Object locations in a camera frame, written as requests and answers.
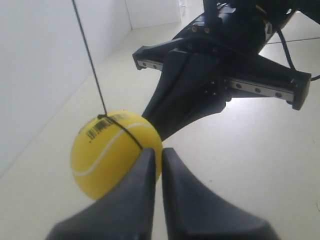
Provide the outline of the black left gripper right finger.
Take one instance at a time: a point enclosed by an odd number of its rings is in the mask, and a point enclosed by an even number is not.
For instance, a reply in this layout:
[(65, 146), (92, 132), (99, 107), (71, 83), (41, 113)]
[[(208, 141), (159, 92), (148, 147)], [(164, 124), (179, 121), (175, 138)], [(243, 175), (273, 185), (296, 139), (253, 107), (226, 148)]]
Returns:
[(173, 148), (162, 152), (162, 197), (170, 240), (277, 240), (270, 223), (205, 186)]

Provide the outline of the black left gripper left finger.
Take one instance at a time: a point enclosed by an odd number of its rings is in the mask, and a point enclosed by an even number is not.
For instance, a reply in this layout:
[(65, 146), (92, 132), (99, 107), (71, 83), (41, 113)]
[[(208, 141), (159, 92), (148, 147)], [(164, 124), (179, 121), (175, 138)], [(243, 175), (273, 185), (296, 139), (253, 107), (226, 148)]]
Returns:
[(144, 149), (102, 198), (54, 225), (48, 240), (150, 240), (156, 192), (155, 152)]

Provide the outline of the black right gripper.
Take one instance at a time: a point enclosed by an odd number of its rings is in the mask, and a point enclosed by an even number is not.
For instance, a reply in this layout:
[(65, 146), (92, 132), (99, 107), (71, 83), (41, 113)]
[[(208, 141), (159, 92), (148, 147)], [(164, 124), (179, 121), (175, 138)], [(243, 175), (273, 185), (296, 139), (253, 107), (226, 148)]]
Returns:
[(302, 0), (206, 0), (203, 13), (172, 40), (142, 46), (137, 69), (161, 71), (142, 116), (164, 141), (220, 113), (230, 97), (272, 97), (302, 108), (312, 77), (260, 51), (304, 6)]

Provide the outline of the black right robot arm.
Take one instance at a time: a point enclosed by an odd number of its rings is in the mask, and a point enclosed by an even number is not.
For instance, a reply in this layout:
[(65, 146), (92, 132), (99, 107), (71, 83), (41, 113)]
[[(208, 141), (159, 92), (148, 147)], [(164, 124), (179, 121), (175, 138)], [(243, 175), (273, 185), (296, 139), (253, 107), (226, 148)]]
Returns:
[(137, 69), (160, 71), (143, 117), (166, 140), (232, 98), (277, 98), (300, 110), (311, 75), (260, 55), (294, 13), (287, 0), (205, 0), (172, 40), (133, 53)]

